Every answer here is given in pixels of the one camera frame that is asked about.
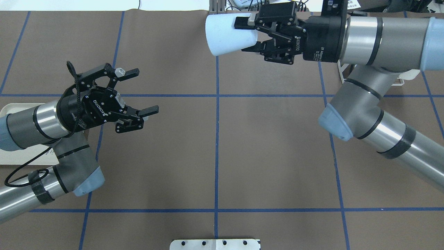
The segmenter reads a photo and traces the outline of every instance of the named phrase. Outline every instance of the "white tray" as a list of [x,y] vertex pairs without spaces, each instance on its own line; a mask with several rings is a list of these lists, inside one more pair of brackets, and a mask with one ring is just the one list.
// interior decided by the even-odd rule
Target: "white tray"
[[[40,104],[43,103],[10,103],[2,108],[0,111],[0,117],[29,109]],[[0,149],[0,165],[22,165],[47,148],[48,147],[44,145],[35,145],[24,150],[12,152]],[[54,151],[51,149],[46,154],[30,163],[30,165],[55,165],[58,163],[59,161],[57,160],[56,154],[54,154]]]

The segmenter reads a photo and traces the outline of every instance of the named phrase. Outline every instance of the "light blue end cap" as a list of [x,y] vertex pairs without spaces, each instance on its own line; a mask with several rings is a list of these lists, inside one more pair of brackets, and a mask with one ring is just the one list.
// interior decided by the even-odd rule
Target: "light blue end cap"
[[92,172],[88,178],[82,184],[80,184],[76,189],[74,189],[73,193],[76,196],[82,196],[91,191],[98,189],[101,185],[105,183],[105,177],[103,176],[102,170],[100,170],[100,166]]
[[0,149],[5,151],[21,150],[23,148],[17,146],[9,133],[8,124],[6,123],[7,117],[0,117]]
[[348,141],[353,137],[347,123],[330,103],[327,104],[317,121],[322,128],[343,141]]
[[444,69],[444,20],[431,17],[425,34],[420,70]]

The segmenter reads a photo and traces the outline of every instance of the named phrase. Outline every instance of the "white cup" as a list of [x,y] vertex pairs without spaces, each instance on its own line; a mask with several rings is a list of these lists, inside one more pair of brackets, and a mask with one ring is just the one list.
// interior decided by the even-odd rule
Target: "white cup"
[[257,30],[234,28],[236,17],[249,17],[250,15],[250,13],[215,14],[206,18],[206,42],[214,56],[220,56],[256,44],[258,41]]

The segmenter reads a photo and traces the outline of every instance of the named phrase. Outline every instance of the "robotiq logo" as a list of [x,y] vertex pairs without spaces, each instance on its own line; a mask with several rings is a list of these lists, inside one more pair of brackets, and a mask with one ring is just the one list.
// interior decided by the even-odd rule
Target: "robotiq logo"
[[103,108],[97,103],[96,100],[93,100],[92,102],[94,102],[97,109],[102,113],[102,116],[108,116],[108,114],[103,111]]
[[295,36],[294,38],[296,38],[296,51],[299,51],[301,49],[301,37]]

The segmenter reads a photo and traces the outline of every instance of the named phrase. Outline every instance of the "black rubber band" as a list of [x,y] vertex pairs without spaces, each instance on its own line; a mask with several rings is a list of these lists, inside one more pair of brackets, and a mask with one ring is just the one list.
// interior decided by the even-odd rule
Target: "black rubber band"
[[43,132],[42,128],[40,127],[39,123],[37,122],[37,109],[40,106],[37,106],[36,109],[34,110],[34,113],[32,114],[32,119],[34,121],[34,125],[36,126],[37,130],[40,132],[40,134],[42,134],[44,137],[51,139],[51,140],[55,140],[55,138],[49,137],[48,135],[45,134],[45,132]]
[[378,25],[376,28],[376,37],[375,37],[375,43],[373,44],[373,50],[372,50],[372,55],[370,56],[369,61],[367,62],[366,65],[372,65],[375,58],[376,58],[376,54],[378,53],[379,50],[379,45],[381,44],[381,38],[382,38],[382,18],[381,17],[377,17],[377,21],[378,21]]
[[357,81],[357,80],[353,80],[350,78],[347,78],[345,81],[349,82],[349,83],[353,83],[354,85],[360,87],[361,89],[364,89],[365,91],[369,92],[370,94],[376,96],[376,98],[378,98],[379,100],[382,99],[382,96],[374,89],[370,88],[369,86]]
[[31,188],[37,199],[39,199],[40,203],[43,205],[48,204],[50,202],[55,201],[48,191],[46,191],[45,187],[41,180],[37,180],[39,178],[39,171],[36,170],[30,174],[28,174],[28,181],[31,183]]
[[367,136],[369,136],[371,133],[373,133],[373,131],[375,131],[376,127],[381,123],[383,117],[384,117],[384,110],[381,109],[381,113],[379,113],[379,117],[376,120],[375,124],[373,124],[373,126],[364,135],[359,136],[358,139],[362,140],[362,139],[366,138]]
[[57,177],[57,180],[59,181],[59,184],[62,187],[65,194],[69,193],[69,191],[65,187],[65,184],[63,184],[62,178],[60,178],[60,174],[59,174],[59,171],[57,170],[57,166],[53,166],[52,170],[54,170],[55,177]]
[[391,149],[385,152],[378,152],[387,159],[395,159],[404,154],[411,146],[416,137],[416,130],[409,125],[405,125],[405,132],[402,138]]
[[66,157],[66,156],[68,156],[68,155],[70,155],[70,154],[72,154],[72,153],[75,153],[75,152],[81,151],[82,149],[87,149],[87,148],[89,148],[89,145],[88,145],[88,144],[83,145],[83,146],[81,146],[81,147],[78,147],[78,148],[76,148],[76,149],[73,149],[73,150],[71,150],[71,151],[68,151],[68,152],[66,152],[66,153],[63,153],[63,154],[61,154],[61,155],[58,155],[58,156],[57,156],[57,159],[61,159],[61,158]]

